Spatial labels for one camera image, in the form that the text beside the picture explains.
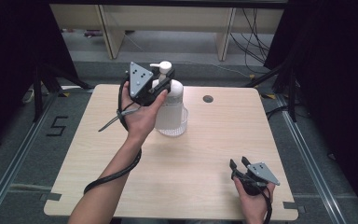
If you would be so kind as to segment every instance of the wrist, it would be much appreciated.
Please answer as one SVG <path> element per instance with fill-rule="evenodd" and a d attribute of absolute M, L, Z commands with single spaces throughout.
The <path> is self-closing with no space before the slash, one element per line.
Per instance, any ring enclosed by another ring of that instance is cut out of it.
<path fill-rule="evenodd" d="M 126 142 L 133 145 L 134 147 L 140 148 L 145 142 L 147 136 L 141 136 L 137 133 L 128 133 Z"/>

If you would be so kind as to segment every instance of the round hole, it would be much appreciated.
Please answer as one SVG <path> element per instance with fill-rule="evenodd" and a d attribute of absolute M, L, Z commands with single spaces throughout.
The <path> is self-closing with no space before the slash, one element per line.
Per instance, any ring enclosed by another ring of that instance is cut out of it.
<path fill-rule="evenodd" d="M 213 101 L 213 97 L 210 95 L 205 95 L 202 99 L 205 103 L 211 103 Z"/>

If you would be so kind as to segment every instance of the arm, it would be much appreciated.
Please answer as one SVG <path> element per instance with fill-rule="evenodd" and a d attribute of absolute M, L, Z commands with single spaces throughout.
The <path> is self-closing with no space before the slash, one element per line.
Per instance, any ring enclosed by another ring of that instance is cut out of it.
<path fill-rule="evenodd" d="M 122 93 L 123 107 L 131 103 L 128 87 L 127 82 Z M 129 128 L 127 139 L 106 166 L 100 178 L 119 172 L 132 163 L 146 137 L 153 130 L 158 109 L 166 96 L 167 91 L 163 91 L 151 106 L 141 107 L 139 111 L 125 117 Z M 129 174 L 123 175 L 88 191 L 77 203 L 69 218 L 69 223 L 109 223 L 116 211 L 128 176 Z"/>
<path fill-rule="evenodd" d="M 234 177 L 235 187 L 240 195 L 241 211 L 248 224 L 262 224 L 264 217 L 267 213 L 266 201 L 261 194 L 256 196 L 248 195 L 243 189 L 243 185 L 237 177 Z M 273 191 L 275 185 L 272 183 L 267 184 L 267 188 L 264 193 L 270 197 L 272 202 Z"/>

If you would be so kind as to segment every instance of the table top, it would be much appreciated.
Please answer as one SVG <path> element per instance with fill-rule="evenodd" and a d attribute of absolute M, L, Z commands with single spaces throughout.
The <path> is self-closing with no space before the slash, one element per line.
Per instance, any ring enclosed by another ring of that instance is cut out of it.
<path fill-rule="evenodd" d="M 69 216 L 83 189 L 124 142 L 127 133 L 120 122 L 98 133 L 116 114 L 117 94 L 118 85 L 95 88 L 51 191 L 61 198 L 47 201 L 47 215 Z M 213 101 L 205 103 L 205 95 Z M 294 199 L 257 91 L 185 87 L 184 105 L 185 133 L 149 134 L 115 217 L 243 219 L 228 165 L 233 159 L 245 172 L 245 156 L 251 163 L 265 162 L 281 182 L 274 191 L 271 220 L 295 220 L 297 210 L 283 207 L 283 202 Z"/>

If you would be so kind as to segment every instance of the metal rail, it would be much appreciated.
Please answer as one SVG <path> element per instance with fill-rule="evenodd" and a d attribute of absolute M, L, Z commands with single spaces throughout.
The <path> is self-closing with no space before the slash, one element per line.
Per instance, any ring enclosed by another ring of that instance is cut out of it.
<path fill-rule="evenodd" d="M 278 105 L 284 106 L 286 102 L 284 101 L 281 95 L 277 95 Z M 330 216 L 333 223 L 341 224 L 347 223 L 345 217 L 343 216 L 341 209 L 337 203 L 336 198 L 334 197 L 331 189 L 328 187 L 324 176 L 322 175 L 321 170 L 319 169 L 318 164 L 310 152 L 310 148 L 307 145 L 304 137 L 301 134 L 301 131 L 298 129 L 298 126 L 295 122 L 292 121 L 290 115 L 287 111 L 283 111 L 283 117 L 286 121 L 289 130 L 294 137 L 298 150 L 310 172 L 310 176 L 315 184 L 316 189 L 318 190 L 322 201 L 324 202 L 324 206 L 327 210 L 328 215 Z"/>
<path fill-rule="evenodd" d="M 24 162 L 28 151 L 30 150 L 37 133 L 39 132 L 41 126 L 43 125 L 47 113 L 51 108 L 53 102 L 57 99 L 58 93 L 52 93 L 45 102 L 45 110 L 40 116 L 39 120 L 34 122 L 28 131 L 27 135 L 25 136 L 24 140 L 21 143 L 21 146 L 17 150 L 16 154 L 14 155 L 10 165 L 7 167 L 4 175 L 0 180 L 0 205 L 2 201 L 5 199 L 7 191 L 10 188 L 11 183 L 13 182 L 14 178 L 16 177 L 17 173 L 19 172 L 22 163 Z"/>

